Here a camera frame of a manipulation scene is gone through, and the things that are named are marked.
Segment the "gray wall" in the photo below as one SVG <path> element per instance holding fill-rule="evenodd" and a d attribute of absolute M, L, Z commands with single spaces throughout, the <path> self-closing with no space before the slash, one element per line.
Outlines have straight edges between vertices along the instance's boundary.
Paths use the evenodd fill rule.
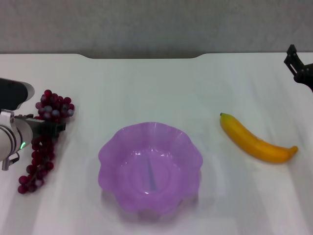
<path fill-rule="evenodd" d="M 313 51 L 313 0 L 0 0 L 0 53 Z"/>

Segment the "plastic bowl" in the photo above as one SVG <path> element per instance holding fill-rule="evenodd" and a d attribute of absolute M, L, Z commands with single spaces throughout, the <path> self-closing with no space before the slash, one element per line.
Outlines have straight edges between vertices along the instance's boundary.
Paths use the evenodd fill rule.
<path fill-rule="evenodd" d="M 181 130 L 145 122 L 120 129 L 99 152 L 99 186 L 129 212 L 170 212 L 198 194 L 202 156 Z"/>

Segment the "white table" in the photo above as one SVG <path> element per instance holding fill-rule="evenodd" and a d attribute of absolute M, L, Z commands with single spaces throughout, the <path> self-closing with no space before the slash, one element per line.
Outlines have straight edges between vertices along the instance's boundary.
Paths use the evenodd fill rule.
<path fill-rule="evenodd" d="M 313 53 L 299 53 L 305 64 Z M 313 234 L 313 93 L 294 82 L 285 53 L 206 54 L 194 59 L 95 60 L 81 55 L 0 55 L 0 77 L 36 90 L 16 114 L 36 113 L 45 89 L 76 107 L 43 188 L 17 193 L 31 161 L 0 172 L 1 235 Z M 220 112 L 276 145 L 297 145 L 270 165 L 223 132 Z M 198 201 L 159 220 L 122 212 L 102 193 L 98 152 L 120 128 L 158 121 L 186 132 L 203 155 Z"/>

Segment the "banana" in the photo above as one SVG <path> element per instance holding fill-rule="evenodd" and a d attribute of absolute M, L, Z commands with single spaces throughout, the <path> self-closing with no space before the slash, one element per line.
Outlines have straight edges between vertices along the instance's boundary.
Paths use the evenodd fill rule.
<path fill-rule="evenodd" d="M 298 151 L 297 146 L 283 148 L 269 144 L 249 132 L 236 118 L 221 113 L 221 126 L 244 151 L 268 163 L 285 163 Z"/>

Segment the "red grapes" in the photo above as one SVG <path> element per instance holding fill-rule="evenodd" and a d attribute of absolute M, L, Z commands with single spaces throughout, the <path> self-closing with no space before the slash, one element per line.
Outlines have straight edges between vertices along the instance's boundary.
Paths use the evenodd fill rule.
<path fill-rule="evenodd" d="M 71 117 L 74 114 L 75 106 L 71 104 L 72 100 L 69 97 L 63 98 L 51 90 L 46 90 L 41 96 L 40 102 L 37 102 L 35 107 L 38 109 L 39 116 L 35 119 L 61 122 L 65 118 Z M 43 178 L 54 168 L 52 160 L 55 158 L 54 145 L 57 143 L 59 135 L 54 137 L 39 137 L 32 140 L 31 165 L 28 165 L 26 172 L 27 176 L 19 178 L 18 192 L 25 194 L 34 192 L 40 188 L 45 182 Z"/>

